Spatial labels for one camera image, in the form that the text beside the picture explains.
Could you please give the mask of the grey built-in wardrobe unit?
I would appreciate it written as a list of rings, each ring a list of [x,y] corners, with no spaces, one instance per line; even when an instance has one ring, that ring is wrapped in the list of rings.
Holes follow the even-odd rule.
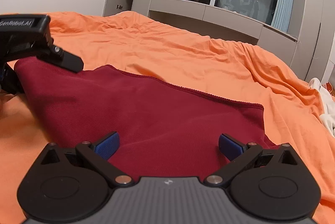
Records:
[[[334,76],[334,0],[294,0],[287,33],[245,15],[188,0],[106,0],[104,15],[132,10],[212,38],[275,54],[302,80]]]

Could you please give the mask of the dark red knit sweater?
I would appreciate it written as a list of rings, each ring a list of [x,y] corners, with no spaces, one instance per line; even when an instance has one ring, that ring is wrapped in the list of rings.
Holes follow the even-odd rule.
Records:
[[[106,65],[74,74],[34,57],[15,72],[29,105],[52,141],[74,147],[118,132],[110,163],[140,176],[205,178],[227,163],[218,140],[226,133],[265,149],[263,106],[237,102]]]

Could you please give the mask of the beige crumpled garment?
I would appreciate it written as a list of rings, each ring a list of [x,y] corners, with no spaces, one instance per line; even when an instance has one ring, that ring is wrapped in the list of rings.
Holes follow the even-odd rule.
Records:
[[[317,78],[311,79],[309,86],[310,88],[317,90],[320,94],[322,106],[324,108],[324,113],[320,115],[320,119],[330,135],[334,137],[334,97]]]

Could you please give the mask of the orange bed duvet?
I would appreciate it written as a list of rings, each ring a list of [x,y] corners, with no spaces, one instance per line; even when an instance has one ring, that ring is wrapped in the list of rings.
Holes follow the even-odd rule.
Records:
[[[80,56],[83,71],[102,66],[217,97],[263,106],[265,135],[289,143],[321,189],[314,213],[334,223],[334,138],[323,126],[319,93],[272,53],[251,44],[201,36],[128,11],[111,17],[50,15],[56,45]],[[53,142],[25,94],[1,95],[1,223],[21,223],[17,189]]]

